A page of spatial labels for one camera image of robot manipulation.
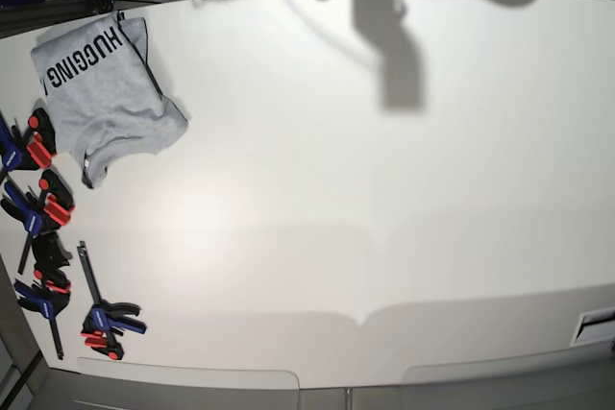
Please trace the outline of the grey T-shirt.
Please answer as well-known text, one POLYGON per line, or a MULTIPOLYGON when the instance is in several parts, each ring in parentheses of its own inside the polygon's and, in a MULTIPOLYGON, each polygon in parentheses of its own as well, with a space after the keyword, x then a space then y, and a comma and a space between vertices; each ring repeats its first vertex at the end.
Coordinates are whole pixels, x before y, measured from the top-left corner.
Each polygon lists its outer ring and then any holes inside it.
POLYGON ((40 43, 31 58, 57 149, 72 155, 90 189, 120 158, 155 155, 188 129, 148 64, 142 17, 112 13, 40 43))

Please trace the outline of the blue red bar clamp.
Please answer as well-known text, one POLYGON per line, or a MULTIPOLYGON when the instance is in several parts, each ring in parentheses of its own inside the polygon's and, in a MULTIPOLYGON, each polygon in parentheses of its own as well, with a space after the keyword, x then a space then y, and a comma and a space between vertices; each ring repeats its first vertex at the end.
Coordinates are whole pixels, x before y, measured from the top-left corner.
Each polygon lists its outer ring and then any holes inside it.
POLYGON ((71 282, 63 268, 70 266, 71 256, 63 248, 56 231, 34 237, 31 250, 35 259, 30 285, 21 280, 13 283, 18 304, 25 310, 39 313, 49 324, 54 348, 59 360, 64 353, 57 317, 68 306, 71 282))
POLYGON ((67 225, 74 199, 71 189, 52 168, 42 172, 38 181, 40 192, 36 197, 33 192, 24 193, 10 177, 4 180, 3 187, 2 208, 19 221, 27 233, 17 269, 22 275, 34 239, 67 225))
POLYGON ((13 171, 45 169, 56 154, 56 132, 45 109, 32 112, 24 132, 1 116, 1 181, 13 171))
POLYGON ((138 318, 141 308, 133 303, 106 301, 98 287, 85 241, 80 242, 77 252, 93 301, 82 325, 84 344, 111 360, 121 361, 124 349, 117 337, 125 331, 144 334, 147 330, 147 325, 138 318))

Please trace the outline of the white label plate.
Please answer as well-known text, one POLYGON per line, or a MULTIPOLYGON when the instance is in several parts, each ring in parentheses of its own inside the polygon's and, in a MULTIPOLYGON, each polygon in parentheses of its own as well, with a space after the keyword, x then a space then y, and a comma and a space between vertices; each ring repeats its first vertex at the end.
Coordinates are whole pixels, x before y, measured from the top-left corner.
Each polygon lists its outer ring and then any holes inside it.
POLYGON ((615 312, 613 307, 582 313, 574 330, 571 347, 584 346, 614 339, 615 312))

